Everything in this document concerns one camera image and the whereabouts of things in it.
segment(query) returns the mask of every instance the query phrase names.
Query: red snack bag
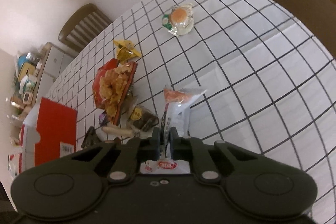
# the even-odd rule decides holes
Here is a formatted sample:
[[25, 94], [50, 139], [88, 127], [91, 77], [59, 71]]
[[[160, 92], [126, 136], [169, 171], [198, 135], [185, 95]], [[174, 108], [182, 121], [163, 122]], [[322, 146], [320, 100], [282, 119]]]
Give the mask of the red snack bag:
[[94, 103], [104, 109], [112, 124], [117, 125], [121, 105], [133, 81], [137, 63], [128, 62], [118, 66], [118, 60], [111, 59], [98, 69], [92, 84]]

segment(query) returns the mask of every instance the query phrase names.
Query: food packaging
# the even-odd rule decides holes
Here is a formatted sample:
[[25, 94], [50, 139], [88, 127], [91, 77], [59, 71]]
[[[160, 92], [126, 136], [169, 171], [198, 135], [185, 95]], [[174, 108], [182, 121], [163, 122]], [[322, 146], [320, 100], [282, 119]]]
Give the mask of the food packaging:
[[141, 57], [141, 53], [134, 48], [130, 40], [113, 40], [117, 46], [117, 59], [124, 63], [133, 57]]
[[111, 59], [98, 69], [93, 80], [92, 92], [97, 108], [104, 109], [109, 122], [119, 123], [122, 104], [131, 86], [137, 63], [128, 62], [118, 66], [118, 60]]
[[162, 156], [166, 156], [169, 131], [175, 127], [180, 137], [188, 135], [190, 106], [202, 96], [206, 90], [199, 89], [164, 89], [165, 111], [161, 120], [160, 139], [164, 141]]
[[131, 107], [129, 113], [128, 123], [133, 129], [147, 132], [159, 124], [159, 118], [141, 105]]
[[172, 7], [170, 14], [163, 15], [162, 25], [177, 37], [189, 33], [194, 26], [192, 4]]

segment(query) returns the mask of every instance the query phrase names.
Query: clear plastic wrapper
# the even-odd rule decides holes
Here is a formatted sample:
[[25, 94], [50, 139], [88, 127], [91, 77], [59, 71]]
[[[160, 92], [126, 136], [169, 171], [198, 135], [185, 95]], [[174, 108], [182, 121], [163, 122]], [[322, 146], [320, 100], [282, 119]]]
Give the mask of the clear plastic wrapper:
[[162, 17], [162, 25], [175, 36], [187, 34], [194, 26], [193, 6], [173, 6], [170, 14]]
[[172, 90], [164, 89], [165, 111], [161, 120], [161, 138], [164, 140], [162, 155], [166, 156], [169, 130], [175, 127], [180, 137], [187, 136], [189, 127], [190, 106], [205, 93], [201, 87], [198, 89]]

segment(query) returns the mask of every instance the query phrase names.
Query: chair backrest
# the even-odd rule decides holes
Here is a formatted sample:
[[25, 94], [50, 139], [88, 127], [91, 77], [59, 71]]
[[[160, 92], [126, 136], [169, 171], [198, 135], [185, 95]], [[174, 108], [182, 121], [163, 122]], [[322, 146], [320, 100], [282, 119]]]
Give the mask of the chair backrest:
[[81, 52], [112, 21], [89, 3], [80, 7], [65, 23], [58, 40], [76, 52]]

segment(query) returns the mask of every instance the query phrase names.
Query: grid paper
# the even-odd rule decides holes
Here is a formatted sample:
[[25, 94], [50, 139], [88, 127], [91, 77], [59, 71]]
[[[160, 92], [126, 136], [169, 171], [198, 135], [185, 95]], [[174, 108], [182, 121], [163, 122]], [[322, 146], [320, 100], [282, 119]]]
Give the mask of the grid paper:
[[[162, 27], [173, 5], [192, 3], [194, 28], [174, 37]], [[142, 53], [134, 94], [159, 117], [163, 88], [199, 87], [188, 134], [226, 140], [308, 172], [318, 185], [309, 214], [336, 213], [336, 62], [321, 42], [273, 0], [142, 0], [98, 35], [56, 80], [47, 98], [78, 111], [77, 150], [103, 112], [95, 108], [97, 69], [115, 57], [113, 39]]]

